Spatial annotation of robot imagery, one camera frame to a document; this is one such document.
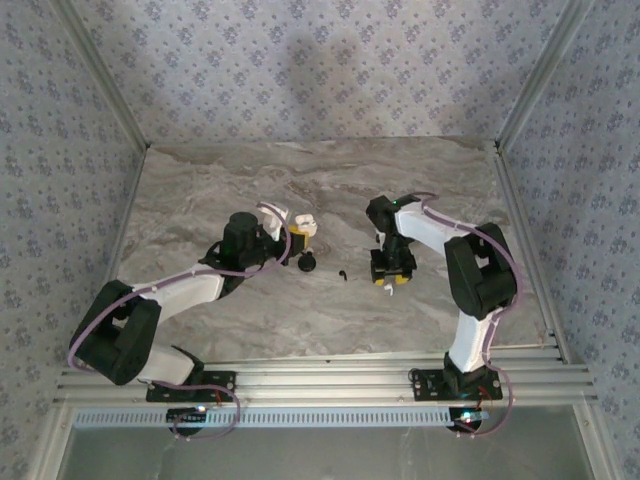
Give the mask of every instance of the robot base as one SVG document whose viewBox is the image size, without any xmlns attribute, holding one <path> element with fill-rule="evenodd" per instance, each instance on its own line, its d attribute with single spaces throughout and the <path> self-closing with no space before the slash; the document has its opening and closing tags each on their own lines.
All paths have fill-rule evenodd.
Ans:
<svg viewBox="0 0 640 480">
<path fill-rule="evenodd" d="M 474 375 L 473 381 L 467 381 L 462 388 L 457 380 L 452 382 L 450 372 L 445 370 L 421 370 L 414 368 L 409 372 L 413 387 L 413 399 L 416 402 L 444 400 L 490 400 L 502 399 L 502 388 L 498 374 L 486 367 Z"/>
</svg>

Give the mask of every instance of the wall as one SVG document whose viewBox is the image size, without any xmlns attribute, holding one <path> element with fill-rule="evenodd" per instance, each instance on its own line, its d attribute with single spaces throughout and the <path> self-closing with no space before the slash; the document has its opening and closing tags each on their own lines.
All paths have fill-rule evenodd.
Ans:
<svg viewBox="0 0 640 480">
<path fill-rule="evenodd" d="M 75 0 L 150 143 L 495 136 L 563 0 Z"/>
<path fill-rule="evenodd" d="M 140 156 L 41 0 L 0 2 L 0 478 L 22 478 Z"/>
<path fill-rule="evenodd" d="M 640 478 L 640 5 L 596 2 L 508 158 L 568 340 Z"/>
</svg>

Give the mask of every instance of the pink wire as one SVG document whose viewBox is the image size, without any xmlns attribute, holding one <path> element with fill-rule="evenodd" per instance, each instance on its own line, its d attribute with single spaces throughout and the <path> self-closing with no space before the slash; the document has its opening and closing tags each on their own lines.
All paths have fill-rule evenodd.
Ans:
<svg viewBox="0 0 640 480">
<path fill-rule="evenodd" d="M 511 268 L 511 271 L 513 272 L 513 276 L 514 276 L 515 281 L 516 281 L 516 297 L 515 297 L 515 299 L 513 300 L 513 302 L 511 302 L 511 304 L 509 306 L 507 306 L 506 308 L 504 308 L 503 310 L 498 312 L 496 314 L 496 316 L 493 317 L 493 320 L 489 323 L 489 328 L 487 329 L 487 333 L 485 334 L 484 339 L 482 341 L 482 360 L 483 360 L 485 366 L 489 370 L 493 370 L 494 372 L 498 373 L 498 375 L 501 375 L 502 378 L 504 378 L 504 382 L 507 385 L 507 391 L 508 391 L 508 396 L 509 396 L 509 398 L 507 400 L 507 411 L 505 412 L 504 416 L 500 419 L 500 421 L 498 423 L 496 423 L 493 427 L 491 427 L 489 430 L 486 430 L 486 431 L 481 432 L 481 433 L 474 433 L 474 435 L 476 435 L 476 436 L 489 435 L 491 433 L 497 432 L 498 430 L 500 430 L 504 426 L 506 421 L 509 419 L 509 416 L 511 415 L 511 410 L 513 409 L 513 400 L 514 400 L 514 397 L 513 397 L 513 384 L 511 383 L 511 380 L 509 379 L 509 375 L 507 374 L 506 371 L 504 371 L 500 367 L 496 367 L 495 365 L 493 365 L 491 363 L 489 350 L 491 349 L 491 345 L 493 343 L 493 338 L 495 336 L 496 330 L 498 329 L 498 325 L 500 323 L 500 320 L 507 313 L 509 313 L 514 308 L 516 308 L 518 306 L 519 302 L 520 302 L 520 293 L 522 292 L 522 289 L 523 289 L 522 273 L 520 272 L 520 267 L 515 262 L 513 257 L 509 254 L 509 252 L 507 252 L 507 250 L 502 245 L 500 245 L 497 241 L 495 241 L 489 235 L 481 232 L 477 228 L 468 227 L 466 225 L 460 225 L 458 223 L 452 222 L 451 220 L 449 220 L 447 218 L 441 217 L 441 216 L 436 215 L 435 213 L 433 213 L 429 209 L 429 207 L 427 207 L 427 203 L 430 202 L 430 201 L 434 201 L 434 200 L 437 200 L 438 198 L 440 198 L 437 194 L 432 193 L 432 192 L 417 192 L 417 193 L 414 193 L 413 195 L 421 196 L 421 197 L 427 197 L 427 198 L 422 200 L 422 205 L 421 206 L 422 206 L 422 212 L 427 217 L 429 217 L 430 219 L 435 220 L 436 222 L 438 222 L 441 225 L 444 225 L 446 227 L 455 228 L 455 229 L 458 229 L 458 230 L 462 230 L 463 232 L 471 233 L 473 235 L 476 235 L 476 236 L 480 237 L 482 240 L 484 240 L 485 242 L 487 242 L 489 245 L 491 245 L 493 248 L 495 248 L 498 251 L 498 253 L 500 255 L 502 255 L 502 257 L 509 264 L 509 267 Z"/>
</svg>

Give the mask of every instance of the small white object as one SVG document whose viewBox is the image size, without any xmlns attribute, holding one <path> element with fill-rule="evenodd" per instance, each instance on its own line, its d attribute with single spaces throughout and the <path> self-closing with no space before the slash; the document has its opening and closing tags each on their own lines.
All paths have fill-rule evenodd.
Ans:
<svg viewBox="0 0 640 480">
<path fill-rule="evenodd" d="M 308 233 L 309 237 L 313 237 L 318 231 L 318 224 L 310 213 L 298 215 L 296 217 L 296 226 L 301 232 Z"/>
<path fill-rule="evenodd" d="M 285 222 L 289 219 L 288 208 L 279 208 L 271 203 L 266 203 L 265 205 L 269 205 L 280 215 L 282 215 L 282 218 L 284 218 Z M 264 222 L 262 224 L 263 228 L 269 235 L 271 235 L 271 238 L 273 238 L 277 242 L 278 240 L 280 240 L 280 229 L 282 228 L 282 222 L 268 208 L 260 207 L 260 211 L 265 214 Z"/>
</svg>

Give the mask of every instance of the small black object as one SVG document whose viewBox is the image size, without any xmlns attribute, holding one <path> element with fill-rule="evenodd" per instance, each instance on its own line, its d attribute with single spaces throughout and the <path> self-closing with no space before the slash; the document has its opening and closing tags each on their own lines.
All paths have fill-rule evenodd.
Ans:
<svg viewBox="0 0 640 480">
<path fill-rule="evenodd" d="M 493 238 L 507 252 L 504 235 L 494 223 L 477 230 Z M 454 237 L 444 244 L 449 287 L 456 305 L 478 320 L 498 307 L 506 307 L 516 294 L 516 280 L 507 260 L 489 243 L 474 234 Z M 488 260 L 479 267 L 476 257 Z"/>
<path fill-rule="evenodd" d="M 167 423 L 173 423 L 179 418 L 178 423 L 204 423 L 207 419 L 206 412 L 200 412 L 197 408 L 170 408 L 167 410 L 165 420 Z M 175 430 L 179 435 L 183 437 L 190 437 L 195 435 L 203 427 L 170 427 L 172 432 Z"/>
<path fill-rule="evenodd" d="M 298 259 L 298 268 L 303 272 L 312 272 L 316 268 L 316 259 L 311 252 L 303 253 Z"/>
<path fill-rule="evenodd" d="M 478 387 L 483 387 L 489 393 L 492 400 L 502 399 L 502 388 L 498 374 L 489 369 L 484 370 L 483 375 L 475 378 L 473 382 L 468 382 L 465 388 L 451 388 L 446 378 L 446 367 L 445 370 L 421 370 L 414 368 L 409 371 L 409 379 L 413 387 L 413 399 L 416 402 L 446 400 L 476 401 L 483 398 Z"/>
</svg>

